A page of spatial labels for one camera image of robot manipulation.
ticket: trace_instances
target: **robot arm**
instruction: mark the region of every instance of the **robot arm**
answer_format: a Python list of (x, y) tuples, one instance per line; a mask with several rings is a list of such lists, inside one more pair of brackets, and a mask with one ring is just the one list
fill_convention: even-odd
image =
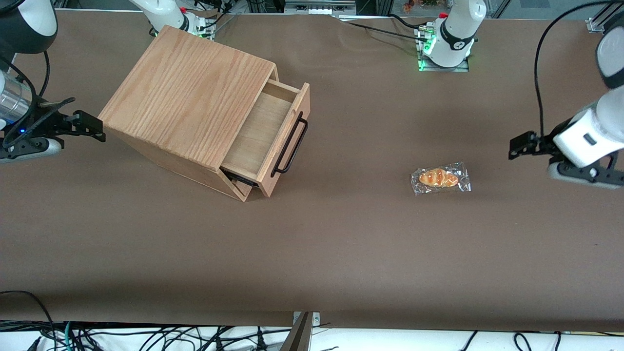
[(428, 24), (434, 28), (434, 37), (423, 53), (438, 66), (458, 66), (470, 54), (474, 35), (486, 12), (483, 0), (456, 0), (447, 18)]
[(156, 33), (164, 26), (187, 31), (196, 36), (210, 35), (212, 20), (182, 11), (175, 0), (129, 0), (143, 11)]
[(57, 22), (50, 0), (25, 0), (18, 7), (10, 8), (11, 5), (7, 5), (0, 9), (2, 48), (21, 54), (39, 54), (52, 45)]
[[(509, 159), (550, 154), (548, 173), (554, 179), (609, 189), (624, 186), (624, 172), (615, 169), (618, 151), (624, 149), (624, 17), (605, 32), (596, 60), (611, 90), (541, 141), (535, 132), (512, 139)], [(610, 159), (606, 167), (600, 165), (603, 157)]]

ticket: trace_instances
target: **drawer handle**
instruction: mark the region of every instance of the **drawer handle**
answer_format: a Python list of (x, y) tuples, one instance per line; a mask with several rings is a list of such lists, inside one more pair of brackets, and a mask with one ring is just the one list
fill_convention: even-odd
[[(303, 130), (301, 131), (301, 135), (299, 136), (299, 139), (297, 140), (297, 144), (295, 145), (295, 148), (293, 149), (293, 153), (290, 155), (290, 158), (288, 159), (288, 163), (286, 164), (286, 167), (284, 167), (284, 169), (280, 169), (279, 166), (280, 166), (281, 160), (284, 158), (284, 154), (286, 154), (286, 149), (288, 148), (288, 145), (290, 145), (290, 140), (292, 140), (293, 135), (295, 134), (295, 131), (297, 130), (297, 127), (299, 126), (299, 123), (303, 123)], [(271, 178), (275, 176), (276, 172), (277, 173), (288, 172), (288, 170), (290, 169), (290, 165), (292, 165), (293, 163), (293, 159), (295, 158), (295, 155), (297, 155), (297, 150), (299, 149), (299, 145), (301, 145), (301, 141), (303, 140), (303, 136), (306, 135), (307, 130), (308, 130), (308, 121), (303, 119), (303, 111), (301, 111), (299, 112), (297, 121), (295, 121), (293, 130), (290, 131), (290, 135), (288, 135), (288, 139), (286, 139), (286, 142), (284, 143), (284, 148), (281, 150), (280, 156), (277, 158), (277, 162), (275, 162), (275, 167), (273, 168), (273, 171), (271, 172)]]

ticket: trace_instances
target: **brown table surface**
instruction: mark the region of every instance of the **brown table surface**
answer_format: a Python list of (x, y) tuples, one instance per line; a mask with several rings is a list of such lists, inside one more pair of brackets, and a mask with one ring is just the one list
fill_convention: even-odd
[[(46, 98), (97, 115), (149, 25), (58, 17)], [(507, 160), (509, 139), (538, 128), (547, 23), (485, 21), (470, 73), (448, 74), (417, 71), (408, 39), (331, 17), (236, 17), (219, 42), (311, 85), (308, 134), (273, 197), (229, 199), (112, 134), (67, 137), (59, 156), (2, 166), (0, 287), (36, 293), (57, 320), (288, 325), (319, 310), (336, 327), (624, 330), (623, 193), (551, 180), (547, 157)], [(548, 130), (605, 92), (599, 38), (570, 21), (546, 40)], [(43, 62), (16, 64), (39, 86)], [(414, 196), (412, 171), (456, 161), (471, 193)], [(0, 300), (0, 319), (43, 318)]]

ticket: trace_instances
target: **open drawer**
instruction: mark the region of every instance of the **open drawer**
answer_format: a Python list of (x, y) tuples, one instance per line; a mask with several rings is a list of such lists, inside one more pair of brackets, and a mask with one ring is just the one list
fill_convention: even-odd
[(220, 167), (245, 197), (251, 186), (271, 195), (293, 162), (309, 113), (308, 83), (299, 90), (268, 80)]

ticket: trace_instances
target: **wooden cabinet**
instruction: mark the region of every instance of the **wooden cabinet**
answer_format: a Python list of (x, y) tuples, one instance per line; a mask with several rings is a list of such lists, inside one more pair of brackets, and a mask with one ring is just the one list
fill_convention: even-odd
[(244, 201), (270, 196), (308, 127), (309, 85), (275, 64), (165, 27), (102, 110), (104, 126), (145, 157)]

